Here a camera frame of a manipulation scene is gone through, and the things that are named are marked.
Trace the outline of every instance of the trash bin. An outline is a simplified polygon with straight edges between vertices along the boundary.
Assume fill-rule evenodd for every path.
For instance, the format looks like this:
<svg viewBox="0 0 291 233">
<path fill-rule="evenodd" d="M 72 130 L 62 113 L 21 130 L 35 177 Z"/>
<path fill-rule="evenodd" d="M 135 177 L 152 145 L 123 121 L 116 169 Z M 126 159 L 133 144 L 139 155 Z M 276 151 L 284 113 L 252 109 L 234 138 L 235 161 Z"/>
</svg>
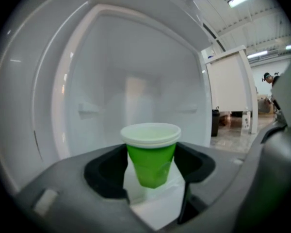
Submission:
<svg viewBox="0 0 291 233">
<path fill-rule="evenodd" d="M 220 112 L 219 107 L 212 110 L 212 127 L 211 127 L 211 136 L 217 136 L 219 130 L 219 119 L 220 119 Z"/>
</svg>

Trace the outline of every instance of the cup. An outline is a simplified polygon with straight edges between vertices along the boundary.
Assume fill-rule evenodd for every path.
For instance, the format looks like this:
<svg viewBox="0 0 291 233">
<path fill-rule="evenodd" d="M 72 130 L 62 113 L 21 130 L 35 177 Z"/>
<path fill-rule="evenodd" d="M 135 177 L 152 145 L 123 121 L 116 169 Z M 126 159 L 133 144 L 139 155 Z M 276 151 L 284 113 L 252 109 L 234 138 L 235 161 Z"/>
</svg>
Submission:
<svg viewBox="0 0 291 233">
<path fill-rule="evenodd" d="M 140 185 L 157 188 L 167 181 L 181 129 L 168 123 L 142 123 L 121 130 Z"/>
</svg>

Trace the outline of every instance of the floor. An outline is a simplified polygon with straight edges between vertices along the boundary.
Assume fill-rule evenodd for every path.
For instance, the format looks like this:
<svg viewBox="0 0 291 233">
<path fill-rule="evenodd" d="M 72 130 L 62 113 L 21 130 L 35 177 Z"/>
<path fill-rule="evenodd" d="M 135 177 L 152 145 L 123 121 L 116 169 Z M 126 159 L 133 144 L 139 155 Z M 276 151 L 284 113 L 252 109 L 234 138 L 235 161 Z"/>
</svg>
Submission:
<svg viewBox="0 0 291 233">
<path fill-rule="evenodd" d="M 272 115 L 259 115 L 258 133 L 274 120 Z M 212 137 L 210 146 L 219 150 L 247 153 L 258 134 L 241 135 L 242 118 L 231 117 L 226 126 L 219 126 L 218 136 Z"/>
</svg>

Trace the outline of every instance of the person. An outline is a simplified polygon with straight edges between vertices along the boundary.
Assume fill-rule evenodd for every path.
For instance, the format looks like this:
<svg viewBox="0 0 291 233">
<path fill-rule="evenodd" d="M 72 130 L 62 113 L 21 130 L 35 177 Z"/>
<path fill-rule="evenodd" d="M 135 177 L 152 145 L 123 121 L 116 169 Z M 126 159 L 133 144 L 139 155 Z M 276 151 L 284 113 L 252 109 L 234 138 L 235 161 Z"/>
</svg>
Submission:
<svg viewBox="0 0 291 233">
<path fill-rule="evenodd" d="M 272 87 L 274 86 L 274 84 L 278 81 L 279 79 L 279 75 L 276 75 L 276 76 L 272 76 L 271 74 L 269 74 L 268 72 L 266 72 L 264 74 L 264 80 L 267 82 L 267 83 L 271 83 L 272 84 Z M 275 105 L 275 107 L 280 110 L 280 107 L 279 107 L 279 104 L 277 103 L 277 101 L 273 98 L 272 96 L 272 102 L 273 104 Z"/>
</svg>

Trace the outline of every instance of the green cup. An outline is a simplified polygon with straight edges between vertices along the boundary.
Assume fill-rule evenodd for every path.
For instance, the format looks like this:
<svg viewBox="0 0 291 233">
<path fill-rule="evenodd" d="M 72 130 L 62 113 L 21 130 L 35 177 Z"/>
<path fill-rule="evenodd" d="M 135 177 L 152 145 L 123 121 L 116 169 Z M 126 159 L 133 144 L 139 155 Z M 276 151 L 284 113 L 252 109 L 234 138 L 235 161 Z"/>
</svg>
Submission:
<svg viewBox="0 0 291 233">
<path fill-rule="evenodd" d="M 121 130 L 140 185 L 157 188 L 167 181 L 181 129 L 167 123 L 143 123 Z"/>
</svg>

